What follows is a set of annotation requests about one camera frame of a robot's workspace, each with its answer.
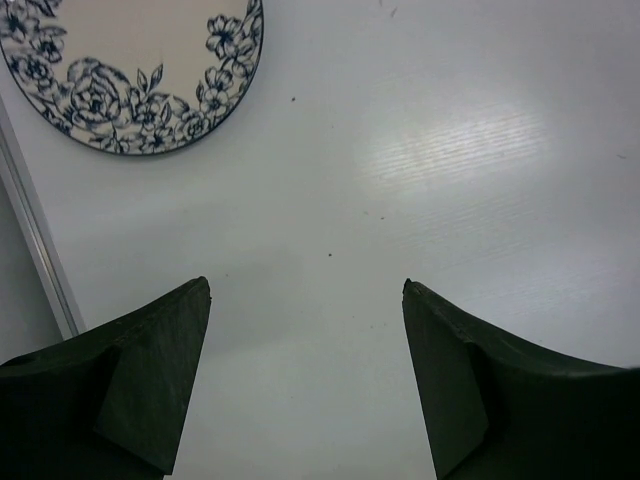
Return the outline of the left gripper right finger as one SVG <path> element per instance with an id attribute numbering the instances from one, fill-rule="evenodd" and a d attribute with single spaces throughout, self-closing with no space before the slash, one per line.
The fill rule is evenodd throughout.
<path id="1" fill-rule="evenodd" d="M 402 310 L 440 479 L 635 479 L 639 372 L 534 344 L 421 283 Z"/>

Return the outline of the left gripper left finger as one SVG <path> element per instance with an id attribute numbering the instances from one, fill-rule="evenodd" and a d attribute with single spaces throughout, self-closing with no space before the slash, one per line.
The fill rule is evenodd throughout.
<path id="1" fill-rule="evenodd" d="M 174 471 L 211 308 L 197 277 L 1 365 L 4 479 L 163 479 Z"/>

